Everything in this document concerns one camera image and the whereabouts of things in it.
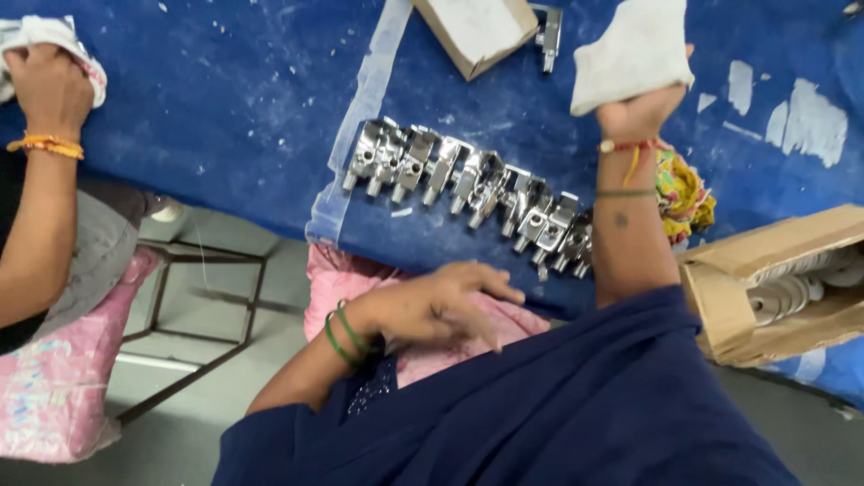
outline blue tablecloth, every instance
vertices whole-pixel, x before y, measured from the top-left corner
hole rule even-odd
[[[162,0],[166,11],[156,0],[6,0],[0,17],[71,14],[105,66],[108,99],[84,136],[87,170],[291,238],[336,241],[413,272],[454,259],[487,261],[511,272],[535,310],[575,317],[592,305],[593,285],[554,273],[540,282],[529,255],[517,256],[499,238],[494,218],[471,232],[467,212],[451,217],[446,197],[426,210],[419,195],[410,195],[399,208],[413,212],[394,218],[399,208],[387,191],[372,201],[362,190],[346,196],[338,187],[326,189],[332,168],[344,166],[358,115],[380,114],[497,150],[508,163],[547,177],[556,192],[574,192],[590,205],[599,131],[593,117],[569,115],[572,52],[600,37],[616,2],[548,3],[564,8],[555,72],[542,76],[540,54],[528,45],[471,83],[422,18],[416,12],[409,18],[407,0]],[[716,225],[691,244],[847,202],[864,204],[864,20],[844,20],[847,3],[689,3],[697,81],[663,136],[699,169],[719,201]],[[753,105],[744,117],[727,102],[734,60],[755,73]],[[764,135],[797,78],[818,84],[849,116],[842,158],[829,169],[816,157],[787,156],[723,127],[726,121]],[[697,113],[700,93],[718,100]],[[24,127],[14,104],[0,107],[0,120],[3,142]],[[308,226],[313,213],[318,220]],[[838,360],[838,368],[859,367],[848,355]]]

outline person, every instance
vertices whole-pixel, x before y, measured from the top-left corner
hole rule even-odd
[[[376,288],[328,316],[221,439],[213,484],[798,484],[695,343],[655,199],[670,86],[597,111],[598,310],[503,349],[468,295],[521,304],[478,262]],[[396,388],[380,335],[481,336],[498,352]]]
[[[53,44],[3,53],[27,133],[77,145],[93,88]],[[77,158],[33,148],[0,150],[0,355],[90,312],[132,259],[145,215],[180,215],[169,198],[78,180]]]

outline cardboard box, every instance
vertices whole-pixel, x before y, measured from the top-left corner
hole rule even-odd
[[[864,286],[826,286],[821,301],[757,327],[746,291],[762,271],[864,240],[864,208],[847,205],[790,218],[678,255],[691,309],[704,323],[697,342],[712,361],[752,367],[864,334]]]
[[[413,0],[466,80],[532,39],[537,16],[526,0]]]

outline pink sack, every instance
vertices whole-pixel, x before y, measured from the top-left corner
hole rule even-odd
[[[324,329],[327,313],[336,309],[336,303],[341,299],[351,300],[371,289],[412,277],[391,266],[321,245],[309,247],[306,274],[312,281],[312,295],[303,330],[310,341]],[[476,292],[472,299],[498,331],[502,346],[549,330],[549,321],[518,305],[500,302],[480,292]],[[491,350],[479,338],[454,342],[447,347],[411,346],[399,355],[397,384],[400,388],[407,387]]]
[[[0,356],[0,457],[76,463],[120,439],[120,424],[105,416],[105,389],[132,299],[159,262],[139,246],[90,314]]]

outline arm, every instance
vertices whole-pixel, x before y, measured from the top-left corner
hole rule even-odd
[[[693,47],[688,46],[688,56]],[[652,140],[681,103],[686,88],[671,86],[597,109],[604,140],[616,143]],[[643,150],[627,189],[655,188],[656,154]],[[632,151],[600,157],[597,190],[622,189]],[[594,205],[594,275],[597,304],[605,307],[643,291],[680,283],[677,265],[663,231],[653,195],[599,197]]]
[[[78,143],[92,106],[84,71],[54,45],[8,51],[28,132]],[[15,222],[0,256],[0,327],[53,305],[63,292],[75,246],[77,161],[32,150]]]
[[[346,305],[345,317],[361,339],[370,341],[378,333],[415,342],[481,336],[493,349],[498,341],[483,313],[468,300],[474,291],[521,304],[525,295],[507,285],[510,275],[489,265],[457,263],[443,266],[426,277],[370,291]],[[349,355],[359,349],[341,325],[330,319],[336,342]],[[309,345],[291,358],[252,401],[246,415],[305,403],[320,410],[330,387],[351,372],[322,331]]]

